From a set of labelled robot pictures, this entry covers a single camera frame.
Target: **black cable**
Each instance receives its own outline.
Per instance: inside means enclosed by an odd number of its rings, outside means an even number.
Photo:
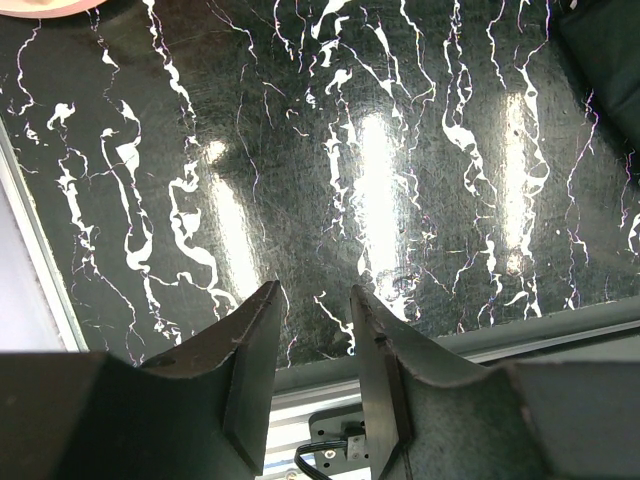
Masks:
[[[328,440],[326,442],[307,443],[305,445],[300,445],[296,449],[296,454],[293,457],[293,461],[298,466],[298,468],[302,470],[302,473],[304,473],[312,480],[331,480],[330,477],[327,477],[324,473],[316,470],[311,465],[309,465],[302,458],[302,455],[314,452],[324,452],[325,450],[335,450],[337,448],[347,448],[347,441]]]

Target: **wire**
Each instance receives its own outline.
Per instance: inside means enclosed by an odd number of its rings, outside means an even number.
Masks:
[[[307,453],[323,452],[325,450],[335,450],[337,448],[347,448],[347,441],[328,440],[326,442],[307,443],[305,445],[300,445],[296,449],[296,454],[293,457],[293,461],[298,466],[298,468],[302,470],[302,473],[304,473],[312,480],[331,480],[330,477],[327,477],[324,473],[309,465],[302,458],[302,455],[305,455]]]

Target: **black fabric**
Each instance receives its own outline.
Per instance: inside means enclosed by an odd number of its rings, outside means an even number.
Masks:
[[[640,1],[578,1],[560,33],[606,114],[640,151]]]

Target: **black marble surface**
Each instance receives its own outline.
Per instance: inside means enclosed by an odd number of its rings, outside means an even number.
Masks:
[[[571,73],[557,10],[0,18],[0,115],[89,346],[140,362],[273,278],[281,367],[350,351],[354,283],[430,336],[636,295],[633,157]]]

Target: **pink plate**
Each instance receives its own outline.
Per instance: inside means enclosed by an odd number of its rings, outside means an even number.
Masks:
[[[55,18],[83,12],[105,0],[0,0],[0,15]]]

